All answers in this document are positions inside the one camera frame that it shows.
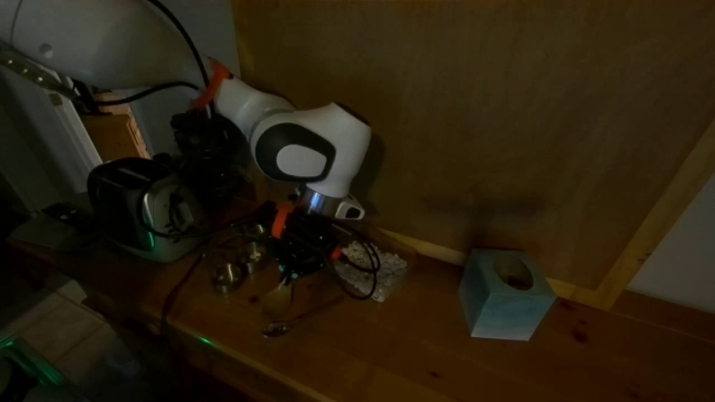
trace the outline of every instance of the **light blue tissue box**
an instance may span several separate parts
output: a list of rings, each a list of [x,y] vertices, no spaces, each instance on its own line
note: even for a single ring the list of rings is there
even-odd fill
[[[471,337],[519,343],[531,340],[556,300],[519,250],[471,250],[457,292]]]

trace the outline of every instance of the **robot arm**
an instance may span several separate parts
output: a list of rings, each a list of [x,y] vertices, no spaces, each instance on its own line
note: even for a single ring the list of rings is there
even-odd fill
[[[143,0],[0,0],[0,42],[105,89],[202,83],[187,45]],[[350,181],[370,142],[369,126],[334,104],[297,112],[237,79],[223,80],[214,105],[244,133],[267,176],[305,184],[310,211],[365,218]]]

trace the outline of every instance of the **green light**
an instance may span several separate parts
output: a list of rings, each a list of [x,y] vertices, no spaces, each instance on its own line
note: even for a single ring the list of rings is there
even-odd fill
[[[198,343],[205,345],[205,347],[214,347],[214,343],[208,340],[208,337],[198,337]]]

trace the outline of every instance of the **wooden wall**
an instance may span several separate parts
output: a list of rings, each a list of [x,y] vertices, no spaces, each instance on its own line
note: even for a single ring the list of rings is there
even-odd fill
[[[596,290],[711,174],[708,0],[235,0],[235,23],[247,83],[370,124],[356,192],[408,237],[523,248]]]

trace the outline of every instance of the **wooden table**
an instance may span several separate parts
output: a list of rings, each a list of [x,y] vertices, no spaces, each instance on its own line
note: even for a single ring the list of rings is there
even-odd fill
[[[16,248],[151,326],[197,259],[154,267],[103,243],[86,256]],[[186,284],[167,324],[191,365],[257,401],[715,401],[708,333],[556,301],[528,345],[469,340],[461,268],[408,258],[385,304],[353,301],[323,275],[302,281],[290,332],[266,340],[262,298],[275,272],[221,298],[212,265]]]

